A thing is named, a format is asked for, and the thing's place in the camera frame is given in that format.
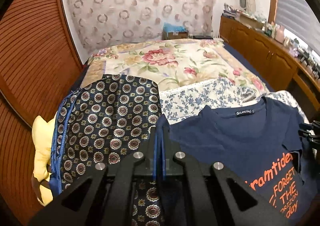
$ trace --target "blue floral fabric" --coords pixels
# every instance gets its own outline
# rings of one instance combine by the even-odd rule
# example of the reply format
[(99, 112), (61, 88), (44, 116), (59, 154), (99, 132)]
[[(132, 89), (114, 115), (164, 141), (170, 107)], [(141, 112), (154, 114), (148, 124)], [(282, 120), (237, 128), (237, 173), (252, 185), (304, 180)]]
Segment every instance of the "blue floral fabric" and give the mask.
[(162, 113), (170, 124), (198, 115), (206, 105), (212, 109), (249, 106), (259, 102), (262, 96), (297, 107), (304, 121), (308, 123), (304, 112), (289, 92), (270, 92), (256, 97), (253, 89), (235, 86), (227, 78), (211, 79), (163, 91), (159, 96)]

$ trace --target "blue bedsheet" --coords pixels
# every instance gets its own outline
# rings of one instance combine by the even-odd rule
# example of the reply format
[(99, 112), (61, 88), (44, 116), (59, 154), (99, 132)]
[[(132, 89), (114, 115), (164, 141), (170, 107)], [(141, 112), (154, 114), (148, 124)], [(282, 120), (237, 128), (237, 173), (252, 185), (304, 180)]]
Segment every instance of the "blue bedsheet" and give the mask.
[(227, 43), (224, 43), (224, 48), (229, 51), (231, 55), (233, 55), (241, 64), (243, 64), (248, 70), (250, 70), (252, 73), (254, 73), (256, 76), (258, 76), (263, 83), (266, 84), (267, 88), (270, 92), (274, 92), (273, 88), (270, 86), (270, 84), (258, 73), (257, 70), (244, 58), (243, 55), (241, 55), (238, 51), (236, 51), (233, 47), (228, 45)]

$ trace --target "clothing label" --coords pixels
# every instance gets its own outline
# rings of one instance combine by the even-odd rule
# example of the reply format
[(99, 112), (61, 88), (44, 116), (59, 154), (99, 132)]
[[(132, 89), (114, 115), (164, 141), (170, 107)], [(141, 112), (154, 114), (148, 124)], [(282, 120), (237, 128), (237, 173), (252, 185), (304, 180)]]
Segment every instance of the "clothing label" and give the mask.
[(244, 111), (236, 112), (237, 117), (250, 115), (250, 114), (254, 114), (254, 110), (244, 110)]

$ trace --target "cardboard box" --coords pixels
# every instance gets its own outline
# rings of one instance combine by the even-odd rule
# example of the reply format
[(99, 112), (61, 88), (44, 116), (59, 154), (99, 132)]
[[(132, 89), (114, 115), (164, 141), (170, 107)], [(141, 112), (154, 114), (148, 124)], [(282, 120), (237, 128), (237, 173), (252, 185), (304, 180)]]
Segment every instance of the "cardboard box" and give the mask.
[(168, 32), (168, 34), (165, 31), (162, 32), (162, 40), (187, 38), (188, 32)]

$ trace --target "yellow fabric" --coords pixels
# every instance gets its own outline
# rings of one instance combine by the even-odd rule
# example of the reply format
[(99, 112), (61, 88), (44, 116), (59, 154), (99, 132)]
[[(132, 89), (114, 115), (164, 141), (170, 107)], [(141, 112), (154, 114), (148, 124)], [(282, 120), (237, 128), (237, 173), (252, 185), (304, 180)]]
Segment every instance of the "yellow fabric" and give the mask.
[[(51, 175), (51, 173), (48, 173), (48, 176), (45, 178), (45, 180), (48, 181), (48, 182), (49, 182), (49, 179), (50, 179), (50, 175)], [(44, 187), (44, 186), (42, 186), (42, 185), (40, 185), (40, 192), (41, 192), (41, 198), (42, 198), (43, 202), (41, 202), (39, 199), (38, 199), (38, 201), (39, 201), (39, 203), (41, 205), (46, 206), (53, 199), (51, 190), (46, 188), (46, 187)]]
[[(32, 140), (36, 149), (33, 175), (39, 182), (44, 179), (49, 181), (50, 178), (50, 173), (47, 171), (47, 164), (50, 164), (54, 124), (55, 116), (49, 122), (46, 122), (41, 116), (37, 116), (32, 125)], [(40, 192), (43, 202), (38, 199), (39, 203), (45, 206), (52, 201), (51, 190), (40, 185)]]

